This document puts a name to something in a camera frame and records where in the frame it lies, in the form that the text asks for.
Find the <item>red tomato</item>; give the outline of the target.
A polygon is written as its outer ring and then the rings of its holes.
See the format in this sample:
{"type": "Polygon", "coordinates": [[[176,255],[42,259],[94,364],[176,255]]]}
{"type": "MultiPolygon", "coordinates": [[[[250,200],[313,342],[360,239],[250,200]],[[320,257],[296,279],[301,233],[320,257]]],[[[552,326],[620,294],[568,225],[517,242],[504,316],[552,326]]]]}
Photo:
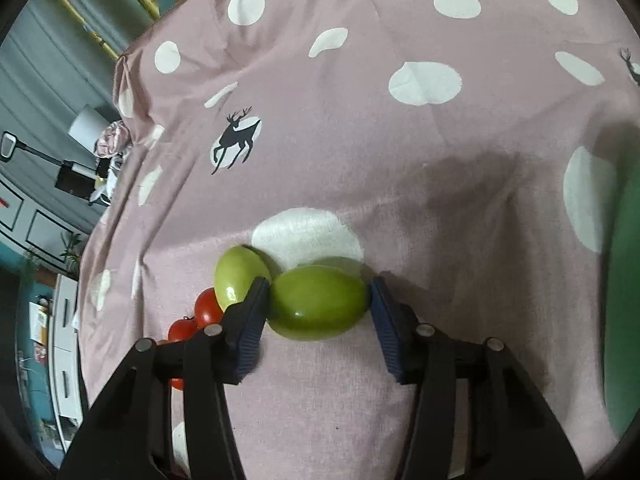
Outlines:
{"type": "Polygon", "coordinates": [[[177,342],[190,339],[198,332],[198,323],[195,318],[179,318],[169,327],[167,340],[177,342]]]}
{"type": "Polygon", "coordinates": [[[224,312],[219,307],[215,289],[209,287],[203,290],[194,304],[194,318],[198,328],[204,328],[212,324],[218,324],[224,312]]]}

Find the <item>green fruit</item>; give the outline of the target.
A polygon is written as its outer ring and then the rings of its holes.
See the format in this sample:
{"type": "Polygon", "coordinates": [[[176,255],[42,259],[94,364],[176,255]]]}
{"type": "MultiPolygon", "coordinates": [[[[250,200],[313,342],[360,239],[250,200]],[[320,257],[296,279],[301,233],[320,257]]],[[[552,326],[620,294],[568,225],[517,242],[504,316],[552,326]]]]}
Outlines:
{"type": "Polygon", "coordinates": [[[242,302],[255,278],[271,281],[268,266],[260,255],[245,246],[227,250],[218,260],[214,273],[214,289],[221,310],[242,302]]]}
{"type": "Polygon", "coordinates": [[[369,304],[361,278],[333,266],[299,266],[271,283],[268,323],[284,338],[323,340],[353,328],[369,304]]]}

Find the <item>white drawer cabinet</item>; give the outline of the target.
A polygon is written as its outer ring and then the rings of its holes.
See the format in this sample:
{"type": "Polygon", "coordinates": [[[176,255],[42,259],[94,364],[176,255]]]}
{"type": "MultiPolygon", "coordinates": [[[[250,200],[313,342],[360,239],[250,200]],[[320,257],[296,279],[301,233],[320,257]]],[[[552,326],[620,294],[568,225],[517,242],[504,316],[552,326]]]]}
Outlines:
{"type": "Polygon", "coordinates": [[[48,324],[48,375],[52,410],[64,453],[82,423],[78,339],[74,324],[77,289],[75,280],[58,274],[48,324]]]}

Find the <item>green plastic bowl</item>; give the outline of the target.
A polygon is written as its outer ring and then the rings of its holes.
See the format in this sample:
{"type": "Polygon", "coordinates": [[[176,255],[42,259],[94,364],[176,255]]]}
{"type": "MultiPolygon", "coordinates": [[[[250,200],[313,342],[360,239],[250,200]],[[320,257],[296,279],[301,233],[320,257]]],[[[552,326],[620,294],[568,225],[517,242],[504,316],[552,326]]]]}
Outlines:
{"type": "Polygon", "coordinates": [[[605,407],[620,437],[639,411],[639,168],[628,174],[608,253],[604,307],[605,407]]]}

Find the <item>pink polka dot cloth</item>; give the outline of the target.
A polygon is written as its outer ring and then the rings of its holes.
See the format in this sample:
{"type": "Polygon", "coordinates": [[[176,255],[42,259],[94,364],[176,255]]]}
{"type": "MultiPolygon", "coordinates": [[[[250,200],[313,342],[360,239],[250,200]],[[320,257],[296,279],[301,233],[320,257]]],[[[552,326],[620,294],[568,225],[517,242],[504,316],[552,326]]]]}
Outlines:
{"type": "Polygon", "coordinates": [[[623,49],[616,0],[184,0],[115,67],[132,148],[81,263],[89,398],[250,245],[502,339],[596,468],[602,266],[639,147],[623,49]]]}

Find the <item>white table lamp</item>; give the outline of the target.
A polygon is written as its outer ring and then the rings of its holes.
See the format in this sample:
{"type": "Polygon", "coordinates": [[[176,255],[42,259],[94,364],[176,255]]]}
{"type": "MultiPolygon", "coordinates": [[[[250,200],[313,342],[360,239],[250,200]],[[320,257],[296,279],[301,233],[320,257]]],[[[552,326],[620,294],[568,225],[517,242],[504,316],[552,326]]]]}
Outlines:
{"type": "Polygon", "coordinates": [[[93,153],[96,142],[109,124],[94,108],[85,106],[70,125],[68,135],[89,153],[93,153]]]}

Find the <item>grey curtain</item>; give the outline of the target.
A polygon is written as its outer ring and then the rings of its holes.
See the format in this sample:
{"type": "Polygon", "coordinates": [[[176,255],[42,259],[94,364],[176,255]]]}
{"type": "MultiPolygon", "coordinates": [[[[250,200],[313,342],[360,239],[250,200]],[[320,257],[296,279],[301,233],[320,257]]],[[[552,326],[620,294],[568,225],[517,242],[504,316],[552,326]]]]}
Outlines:
{"type": "Polygon", "coordinates": [[[1,128],[92,165],[68,130],[85,107],[117,119],[115,62],[151,24],[137,0],[28,0],[1,45],[1,128]]]}

